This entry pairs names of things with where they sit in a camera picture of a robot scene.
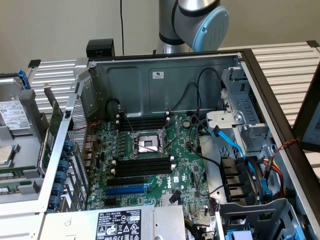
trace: blue pcie slot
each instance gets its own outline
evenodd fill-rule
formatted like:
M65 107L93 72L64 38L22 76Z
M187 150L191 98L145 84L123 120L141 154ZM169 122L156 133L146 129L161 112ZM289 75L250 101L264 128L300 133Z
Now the blue pcie slot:
M143 194L146 187L144 185L127 186L127 187L115 187L107 188L105 190L105 195L121 195L121 194Z

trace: gray robot arm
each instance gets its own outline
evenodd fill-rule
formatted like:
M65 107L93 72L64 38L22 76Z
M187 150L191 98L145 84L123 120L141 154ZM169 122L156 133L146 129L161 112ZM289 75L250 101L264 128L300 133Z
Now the gray robot arm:
M214 51L229 27L220 0L159 0L157 54Z

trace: light blue cap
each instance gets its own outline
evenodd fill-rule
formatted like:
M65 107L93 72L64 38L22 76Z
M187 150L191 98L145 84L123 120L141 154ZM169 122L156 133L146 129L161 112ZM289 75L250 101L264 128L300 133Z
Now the light blue cap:
M202 21L192 44L195 52L217 50L229 27L229 13L223 6L215 8Z

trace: wall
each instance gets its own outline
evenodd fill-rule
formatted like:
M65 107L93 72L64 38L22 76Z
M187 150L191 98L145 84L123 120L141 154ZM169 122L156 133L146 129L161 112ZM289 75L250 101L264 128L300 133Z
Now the wall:
M223 47L320 41L318 0L221 0L230 13ZM124 52L157 46L158 0L123 0ZM119 0L0 0L0 73L26 69L31 59L86 55L90 39L114 38L121 55Z

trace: warning label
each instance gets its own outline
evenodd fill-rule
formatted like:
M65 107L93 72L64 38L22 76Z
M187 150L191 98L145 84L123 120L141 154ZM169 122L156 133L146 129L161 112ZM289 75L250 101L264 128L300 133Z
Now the warning label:
M101 212L96 240L140 240L141 210Z
M0 114L10 130L29 129L29 122L20 101L0 102Z

